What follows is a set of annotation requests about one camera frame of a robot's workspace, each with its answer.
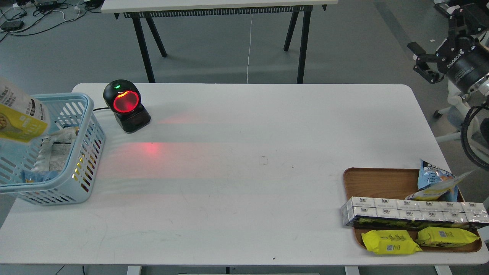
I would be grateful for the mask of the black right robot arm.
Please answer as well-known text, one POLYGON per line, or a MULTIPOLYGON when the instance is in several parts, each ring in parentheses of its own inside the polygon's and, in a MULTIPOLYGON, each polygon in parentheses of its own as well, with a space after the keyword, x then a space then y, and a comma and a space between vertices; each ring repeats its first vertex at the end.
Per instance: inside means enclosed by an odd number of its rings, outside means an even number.
POLYGON ((455 104, 463 104, 463 94, 480 92, 484 96, 482 104, 461 108, 460 141, 468 159, 488 170, 488 156, 472 141, 478 133, 488 142, 488 119, 477 121, 478 114, 488 110, 488 1, 435 0, 434 8, 447 19, 447 36, 434 53, 410 42, 407 47, 415 61, 413 70, 431 84, 447 77, 455 104))

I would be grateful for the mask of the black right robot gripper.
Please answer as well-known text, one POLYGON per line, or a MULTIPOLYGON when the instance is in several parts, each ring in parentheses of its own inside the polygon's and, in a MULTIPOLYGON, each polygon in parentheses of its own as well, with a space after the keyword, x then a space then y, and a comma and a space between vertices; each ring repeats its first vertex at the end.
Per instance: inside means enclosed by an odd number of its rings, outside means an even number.
POLYGON ((441 82, 445 75, 461 92, 474 92, 488 82, 489 52, 478 39, 472 37, 446 38, 435 54, 428 54, 417 42, 409 42, 407 47, 419 61, 413 70, 430 84, 441 82), (438 71, 427 63, 438 63, 438 71))

